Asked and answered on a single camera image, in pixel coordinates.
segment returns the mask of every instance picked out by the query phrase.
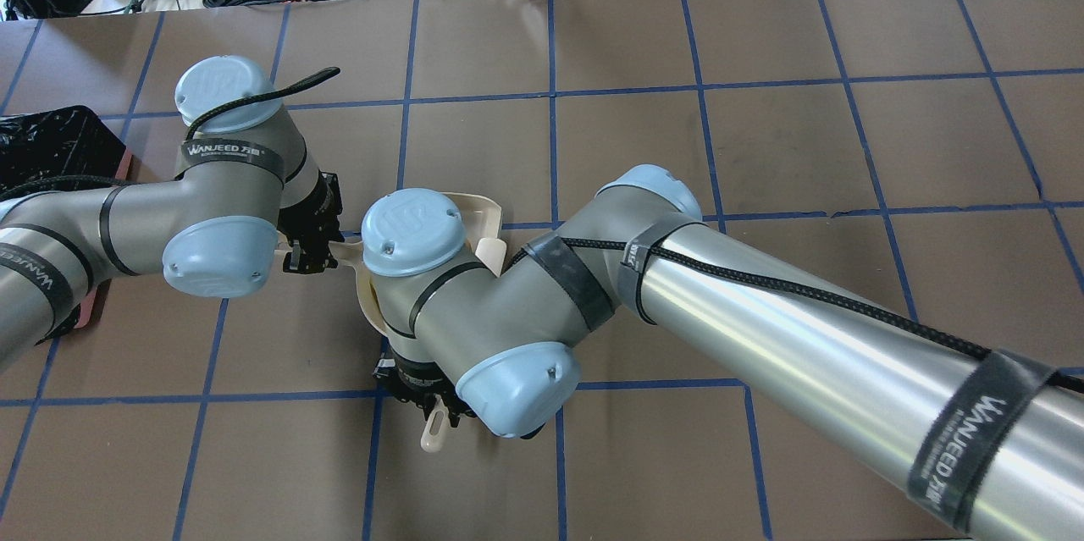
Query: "black cable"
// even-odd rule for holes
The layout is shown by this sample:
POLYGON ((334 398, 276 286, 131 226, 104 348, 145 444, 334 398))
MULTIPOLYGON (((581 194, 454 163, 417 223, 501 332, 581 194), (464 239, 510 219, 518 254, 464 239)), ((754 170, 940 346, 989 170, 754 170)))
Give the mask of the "black cable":
MULTIPOLYGON (((625 245, 628 245, 628 243, 622 243, 619 241, 594 241, 589 239, 562 239, 562 241, 564 241, 564 243, 569 247, 605 249, 605 250, 624 250, 625 245)), ((797 296, 801 296, 803 298, 809 298, 812 300, 836 306, 844 310, 851 310, 851 312, 856 312, 864 317, 868 317, 876 321, 880 321, 887 325, 891 325, 898 330, 903 330, 904 332, 914 334, 918 337, 927 339, 933 344, 941 345, 945 348, 950 348, 952 350, 955 350, 956 352, 971 357, 972 359, 982 360, 985 359, 985 357, 992 352, 991 349, 984 346, 980 346, 975 343, 965 340, 964 338, 954 336, 952 334, 934 330, 929 325, 922 325, 921 323, 913 321, 909 318, 885 310, 880 307, 869 305, 867 302, 859 301, 856 299, 836 294, 834 292, 828 292, 817 287, 811 287, 809 285, 803 285, 801 283, 795 283, 792 281, 786 281, 783 279, 775 279, 772 276, 764 276, 762 274, 753 274, 751 272, 743 272, 740 270, 734 270, 732 268, 710 265, 708 262, 691 258, 688 256, 679 254, 676 252, 662 248, 658 245, 650 248, 650 254, 661 259, 684 266, 685 268, 689 268, 702 274, 708 274, 710 276, 715 276, 718 279, 731 281, 733 283, 749 285, 750 287, 757 287, 759 289, 767 289, 784 294, 793 294, 797 296)), ((509 266, 515 265, 518 260, 522 259, 525 255, 526 252, 522 250, 518 252, 515 256, 513 256, 509 266)), ((1074 376, 1069 376, 1062 374, 1061 372, 1055 372, 1055 374, 1050 377, 1047 384, 1084 394, 1084 379, 1076 378, 1074 376)))
POLYGON ((208 120, 221 116, 222 114, 231 110, 236 110, 237 107, 244 107, 244 105, 251 105, 255 102, 271 101, 274 99, 282 99, 283 96, 289 96, 291 94, 305 92, 306 90, 309 90, 310 87, 320 86, 325 81, 334 78, 336 75, 339 75, 341 69, 339 69, 339 67, 326 67, 326 69, 318 70, 315 74, 312 74, 307 78, 302 78, 298 81, 295 81, 294 83, 284 87, 284 89, 282 90, 266 92, 263 94, 253 94, 253 96, 246 96, 244 99, 237 99, 235 101, 224 102, 222 105, 215 107, 214 110, 205 113, 204 115, 193 120, 192 124, 189 126, 189 133, 184 137, 184 140, 185 141, 192 140, 192 138, 196 134, 196 131, 198 131, 199 127, 207 124, 208 120))
POLYGON ((124 179, 113 179, 112 177, 100 177, 96 175, 59 175, 56 177, 47 177, 9 188, 0 193, 0 202, 10 201, 11 198, 22 194, 24 191, 35 190, 37 188, 41 188, 42 185, 65 182, 89 182, 101 183, 103 185, 131 185, 136 183, 134 181, 125 181, 124 179))

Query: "braided black cable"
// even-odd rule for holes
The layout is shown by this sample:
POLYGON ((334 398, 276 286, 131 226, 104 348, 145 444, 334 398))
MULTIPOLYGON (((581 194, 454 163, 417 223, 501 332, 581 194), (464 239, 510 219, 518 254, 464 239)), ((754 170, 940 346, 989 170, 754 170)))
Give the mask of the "braided black cable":
MULTIPOLYGON (((569 247, 606 250, 624 250, 624 247, 628 244, 620 241, 595 241, 590 239, 562 239, 562 241, 565 241, 565 244, 569 247)), ((966 355, 972 359, 983 360, 992 352, 991 349, 984 346, 977 345, 945 332, 941 332, 941 330, 934 330, 929 325, 922 325, 917 321, 913 321, 909 318, 885 310, 878 306, 859 301, 855 298, 849 298, 834 292, 812 287, 810 285, 803 285, 801 283, 795 283, 793 281, 786 281, 773 276, 743 272, 740 270, 734 270, 722 266, 714 266, 676 252, 671 252, 670 249, 662 248, 658 245, 650 248, 650 254, 709 276, 715 276, 718 279, 739 283, 741 285, 749 285, 750 287, 757 287, 760 289, 793 294, 811 300, 836 306, 844 310, 851 310, 851 312, 856 312, 864 317, 880 321, 887 325, 891 325, 898 330, 903 330, 904 332, 927 339, 933 344, 941 345, 945 348, 950 348, 953 351, 966 355)), ((515 256, 513 256, 508 265, 509 268, 515 266, 515 263, 522 259, 525 255, 526 252, 520 249, 515 256)), ((1054 372, 1054 375, 1050 376, 1047 384, 1084 394, 1084 379, 1075 376, 1069 376, 1062 374, 1061 372, 1054 372)))
POLYGON ((255 102, 271 101, 274 99, 282 99, 283 96, 289 96, 291 94, 297 94, 298 92, 305 92, 306 90, 309 90, 310 87, 320 86, 334 78, 336 75, 339 75, 339 73, 341 73, 339 67, 326 67, 326 69, 320 69, 307 78, 302 78, 287 87, 284 87, 282 90, 273 90, 271 92, 264 92, 263 94, 253 94, 253 96, 224 102, 222 105, 219 105, 218 107, 215 107, 214 110, 192 120, 192 124, 189 126, 189 133, 184 137, 184 140, 192 140, 192 138, 196 136, 196 131, 198 131, 199 127, 231 110, 244 107, 244 105, 251 105, 255 102))
POLYGON ((36 190, 42 185, 66 182, 100 183, 102 185, 131 185, 134 183, 133 181, 125 181, 124 179, 113 179, 112 177, 101 177, 96 175, 59 175, 9 188, 0 193, 0 202, 14 198, 15 196, 24 193, 24 191, 36 190))

